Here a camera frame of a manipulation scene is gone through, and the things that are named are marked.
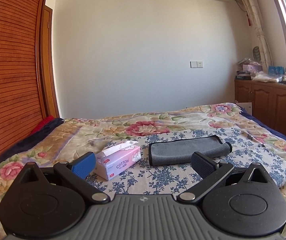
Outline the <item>purple and grey towel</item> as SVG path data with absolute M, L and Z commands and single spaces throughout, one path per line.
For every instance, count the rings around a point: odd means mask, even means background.
M 214 159 L 231 153 L 232 145 L 229 142 L 223 143 L 216 135 L 154 142 L 148 147 L 149 163 L 151 166 L 185 164 L 191 161 L 194 152 Z

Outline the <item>wooden side cabinet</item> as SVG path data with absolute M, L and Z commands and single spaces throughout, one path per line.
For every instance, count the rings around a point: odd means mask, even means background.
M 234 81 L 236 102 L 251 102 L 252 115 L 286 136 L 286 85 L 249 80 Z

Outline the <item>pink cotton tissue box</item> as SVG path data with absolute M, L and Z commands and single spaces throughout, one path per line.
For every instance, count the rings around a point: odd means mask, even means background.
M 141 148 L 136 140 L 124 140 L 95 156 L 94 173 L 109 181 L 141 159 Z

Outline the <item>floral beige blanket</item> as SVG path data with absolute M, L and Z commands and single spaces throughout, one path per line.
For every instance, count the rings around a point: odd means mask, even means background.
M 34 161 L 41 167 L 51 167 L 87 152 L 100 152 L 125 139 L 137 141 L 141 160 L 110 181 L 90 174 L 87 182 L 109 196 L 177 195 L 200 181 L 200 176 L 189 164 L 152 167 L 148 161 L 149 145 L 212 135 L 232 146 L 223 161 L 236 167 L 263 164 L 286 199 L 286 137 L 236 104 L 226 102 L 172 112 L 52 121 L 0 157 L 0 202 L 25 163 Z M 283 235 L 286 237 L 286 226 Z M 0 239 L 4 237 L 0 224 Z

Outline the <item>blue floral white cloth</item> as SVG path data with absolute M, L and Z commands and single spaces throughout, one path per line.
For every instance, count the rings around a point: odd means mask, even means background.
M 187 129 L 131 140 L 140 153 L 113 164 L 108 174 L 110 180 L 91 172 L 86 181 L 110 197 L 115 194 L 177 196 L 215 172 L 224 161 L 235 168 L 261 164 L 277 187 L 286 184 L 286 160 L 241 129 Z

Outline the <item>red cloth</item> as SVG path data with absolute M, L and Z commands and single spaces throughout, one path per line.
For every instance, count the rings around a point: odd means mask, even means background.
M 49 122 L 53 121 L 54 119 L 55 118 L 52 115 L 47 116 L 37 124 L 37 126 L 31 131 L 30 135 L 40 131 L 44 126 L 46 126 Z

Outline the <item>blue picture box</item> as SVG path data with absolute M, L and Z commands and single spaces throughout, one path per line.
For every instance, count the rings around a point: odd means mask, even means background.
M 284 67 L 282 66 L 268 66 L 268 74 L 273 76 L 283 75 Z

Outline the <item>cream folded cloth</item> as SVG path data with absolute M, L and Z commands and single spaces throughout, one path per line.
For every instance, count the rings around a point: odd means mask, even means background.
M 280 83 L 283 80 L 283 76 L 268 75 L 265 72 L 257 72 L 252 78 L 252 81 L 264 82 L 264 83 Z

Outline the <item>pink patterned box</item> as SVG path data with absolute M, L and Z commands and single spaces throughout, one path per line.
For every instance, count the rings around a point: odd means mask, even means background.
M 257 64 L 243 64 L 242 68 L 243 71 L 250 72 L 251 75 L 256 75 L 256 73 L 259 73 L 263 70 L 262 66 Z

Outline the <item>dark book stack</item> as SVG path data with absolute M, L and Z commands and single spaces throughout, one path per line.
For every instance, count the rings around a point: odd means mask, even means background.
M 238 70 L 235 76 L 236 80 L 251 80 L 251 73 L 248 71 Z

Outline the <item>green hand fan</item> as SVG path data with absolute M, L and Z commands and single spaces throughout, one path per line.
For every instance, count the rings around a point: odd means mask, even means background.
M 257 63 L 262 63 L 259 46 L 255 46 L 252 50 L 253 59 Z

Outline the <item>wooden wardrobe door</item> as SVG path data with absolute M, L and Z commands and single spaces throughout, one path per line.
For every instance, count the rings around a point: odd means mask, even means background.
M 44 5 L 40 34 L 41 74 L 46 114 L 58 118 L 60 115 L 52 62 L 52 16 L 53 10 Z

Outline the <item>patterned cream curtain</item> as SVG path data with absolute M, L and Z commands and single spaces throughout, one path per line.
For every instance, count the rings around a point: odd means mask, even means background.
M 272 65 L 272 56 L 263 29 L 263 20 L 257 0 L 242 0 L 250 21 L 254 27 L 255 35 L 258 39 L 261 63 L 264 72 L 268 72 L 268 67 Z

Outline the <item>white wall socket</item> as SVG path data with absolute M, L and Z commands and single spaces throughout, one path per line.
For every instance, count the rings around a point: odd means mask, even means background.
M 191 68 L 203 68 L 203 61 L 191 61 L 190 67 Z

